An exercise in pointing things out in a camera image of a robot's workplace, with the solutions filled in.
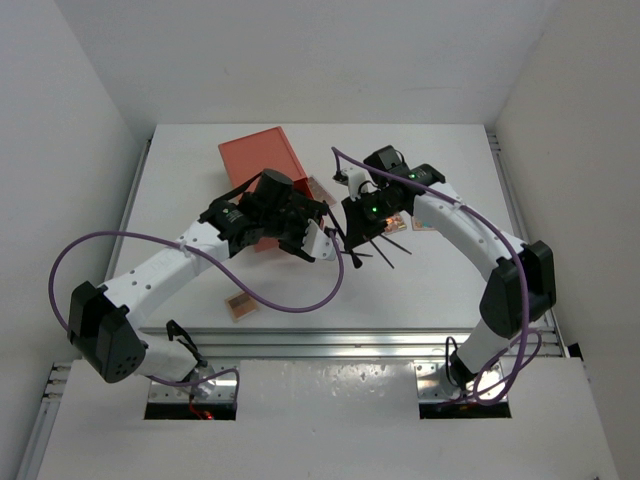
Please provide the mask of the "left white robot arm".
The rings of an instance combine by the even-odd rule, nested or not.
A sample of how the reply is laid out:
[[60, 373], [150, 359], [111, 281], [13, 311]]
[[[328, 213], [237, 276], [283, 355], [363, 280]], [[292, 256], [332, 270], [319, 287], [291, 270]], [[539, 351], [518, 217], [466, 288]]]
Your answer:
[[283, 173], [265, 169], [215, 199], [178, 238], [130, 272], [71, 296], [68, 337], [108, 383], [132, 374], [169, 382], [193, 377], [205, 364], [176, 324], [169, 337], [141, 333], [151, 314], [207, 270], [262, 239], [277, 241], [305, 261], [331, 260], [333, 244], [321, 225], [326, 204], [297, 191]]

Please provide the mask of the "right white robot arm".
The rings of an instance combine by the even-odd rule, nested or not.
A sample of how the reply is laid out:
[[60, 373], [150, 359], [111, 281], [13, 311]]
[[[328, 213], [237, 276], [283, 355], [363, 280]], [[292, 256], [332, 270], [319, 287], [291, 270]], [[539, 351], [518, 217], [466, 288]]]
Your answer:
[[476, 327], [446, 354], [440, 369], [443, 393], [458, 396], [477, 386], [511, 346], [518, 348], [512, 371], [519, 372], [531, 323], [556, 303], [551, 248], [500, 230], [468, 206], [442, 173], [428, 164], [409, 167], [391, 145], [347, 168], [338, 166], [334, 180], [349, 190], [342, 202], [348, 251], [381, 235], [387, 218], [406, 212], [439, 232], [485, 280]]

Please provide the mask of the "orange drawer organizer box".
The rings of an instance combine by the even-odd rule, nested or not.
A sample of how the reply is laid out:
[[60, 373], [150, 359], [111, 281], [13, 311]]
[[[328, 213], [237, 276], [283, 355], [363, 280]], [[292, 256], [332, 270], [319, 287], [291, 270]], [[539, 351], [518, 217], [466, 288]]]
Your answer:
[[257, 251], [279, 248], [276, 239], [260, 238], [261, 230], [239, 210], [239, 201], [245, 192], [254, 190], [259, 175], [265, 169], [283, 173], [293, 181], [297, 191], [312, 198], [307, 175], [284, 130], [273, 127], [224, 142], [218, 149], [232, 190], [213, 200], [200, 220], [219, 231], [231, 256], [250, 246]]

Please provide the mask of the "thin black makeup brush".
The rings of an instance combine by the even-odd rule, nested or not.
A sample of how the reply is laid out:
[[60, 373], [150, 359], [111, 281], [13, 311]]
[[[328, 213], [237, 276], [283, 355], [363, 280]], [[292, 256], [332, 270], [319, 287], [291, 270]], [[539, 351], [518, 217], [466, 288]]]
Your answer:
[[376, 243], [373, 241], [373, 239], [369, 239], [368, 243], [376, 250], [376, 252], [381, 256], [381, 258], [385, 261], [385, 263], [391, 268], [391, 269], [395, 269], [394, 264], [391, 262], [391, 260], [384, 254], [384, 252], [380, 249], [380, 247], [378, 247], [376, 245]]

